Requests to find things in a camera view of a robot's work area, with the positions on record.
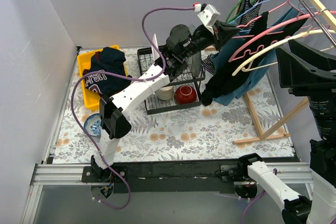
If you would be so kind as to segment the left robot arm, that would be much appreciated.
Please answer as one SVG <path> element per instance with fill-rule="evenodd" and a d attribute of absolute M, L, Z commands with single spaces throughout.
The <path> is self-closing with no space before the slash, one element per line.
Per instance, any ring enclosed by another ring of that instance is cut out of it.
<path fill-rule="evenodd" d="M 234 25 L 216 21 L 209 28 L 198 26 L 194 31 L 183 24 L 174 26 L 165 45 L 159 48 L 162 58 L 135 81 L 119 93 L 100 98 L 101 137 L 99 151 L 91 158 L 93 175 L 100 182 L 113 178 L 111 167 L 120 138 L 131 131 L 128 117 L 131 112 L 156 90 L 168 85 L 187 67 L 187 60 L 208 46 L 222 48 L 239 32 Z"/>

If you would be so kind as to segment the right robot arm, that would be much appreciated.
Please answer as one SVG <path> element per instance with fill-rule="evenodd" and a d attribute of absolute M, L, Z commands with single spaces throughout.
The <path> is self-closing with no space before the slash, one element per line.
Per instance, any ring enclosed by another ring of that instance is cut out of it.
<path fill-rule="evenodd" d="M 259 185 L 285 223 L 335 223 L 335 56 L 297 40 L 288 45 L 276 49 L 280 86 L 308 99 L 320 135 L 310 141 L 310 162 L 266 163 L 252 153 L 221 166 L 216 176 L 252 201 Z"/>

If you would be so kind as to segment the thin pink wire hanger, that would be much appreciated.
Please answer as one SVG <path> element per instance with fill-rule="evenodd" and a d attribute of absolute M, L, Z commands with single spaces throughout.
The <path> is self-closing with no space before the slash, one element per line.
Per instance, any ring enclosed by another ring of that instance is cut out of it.
<path fill-rule="evenodd" d="M 260 3 L 256 4 L 255 6 L 253 6 L 253 8 L 254 8 L 254 7 L 257 7 L 257 6 L 259 6 L 259 5 L 261 5 L 262 3 L 266 3 L 266 2 L 269 2 L 269 1 L 271 1 L 271 0 L 267 0 L 267 1 L 260 2 Z M 276 6 L 276 7 L 273 8 L 273 9 L 269 10 L 268 13 L 270 14 L 271 12 L 274 12 L 275 10 L 277 10 L 277 9 L 279 9 L 279 8 L 281 8 L 281 7 L 283 7 L 283 6 L 285 6 L 285 5 L 288 4 L 288 5 L 290 5 L 292 8 L 296 9 L 296 10 L 298 11 L 299 14 L 300 14 L 300 13 L 304 14 L 303 10 L 300 8 L 300 5 L 303 5 L 304 1 L 305 1 L 305 0 L 301 0 L 301 1 L 299 2 L 299 4 L 296 6 L 296 5 L 294 5 L 290 0 L 285 0 L 285 2 L 281 3 L 280 5 Z M 250 20 L 247 24 L 245 24 L 245 25 L 239 25 L 239 26 L 237 26 L 237 28 L 241 28 L 241 29 L 243 29 L 244 27 L 248 27 L 251 23 L 256 22 L 256 21 L 257 21 L 258 19 L 260 19 L 260 18 L 262 18 L 262 15 L 259 15 L 258 17 L 255 17 L 254 19 L 251 19 L 251 20 Z"/>

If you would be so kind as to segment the teal tank top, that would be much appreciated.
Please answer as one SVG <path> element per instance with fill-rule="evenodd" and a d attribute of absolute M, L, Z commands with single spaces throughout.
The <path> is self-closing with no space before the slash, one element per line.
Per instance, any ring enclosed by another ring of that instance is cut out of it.
<path fill-rule="evenodd" d="M 296 17 L 297 15 L 298 11 L 291 8 L 271 26 L 276 26 L 282 22 Z M 262 14 L 262 17 L 255 22 L 249 33 L 247 33 L 246 31 L 241 31 L 239 32 L 239 35 L 258 35 L 262 31 L 267 29 L 267 19 L 268 12 L 264 12 Z M 303 26 L 306 20 L 307 19 L 301 19 L 273 31 L 283 31 L 282 33 L 265 35 L 263 38 L 259 39 L 261 41 L 266 40 L 265 42 L 261 42 L 260 44 L 258 44 L 258 41 L 255 41 L 255 44 L 249 45 L 250 47 L 252 46 L 251 52 L 256 51 L 259 45 L 264 45 L 265 47 L 268 47 L 270 43 L 274 40 L 283 40 L 287 36 L 292 36 L 294 33 L 296 33 L 297 30 L 299 30 Z M 232 76 L 234 70 L 242 62 L 248 59 L 249 52 L 245 54 L 244 58 L 241 58 L 239 60 L 235 60 L 232 62 L 228 62 L 228 60 L 241 45 L 243 45 L 250 39 L 252 38 L 250 37 L 245 39 L 232 39 L 222 47 L 220 52 L 214 55 L 209 55 L 203 61 L 206 70 L 214 75 L 205 85 L 206 88 L 202 93 L 203 105 L 210 105 L 212 101 L 216 101 L 217 103 L 220 103 L 222 105 L 229 105 L 234 98 L 238 99 L 242 97 L 245 93 L 254 88 L 255 85 L 264 77 L 264 75 L 268 71 L 268 67 L 263 67 L 249 72 L 240 71 L 239 73 L 237 73 L 237 75 Z M 253 61 L 252 68 L 267 65 L 273 62 L 275 60 L 275 57 L 275 49 L 272 49 L 256 58 Z"/>

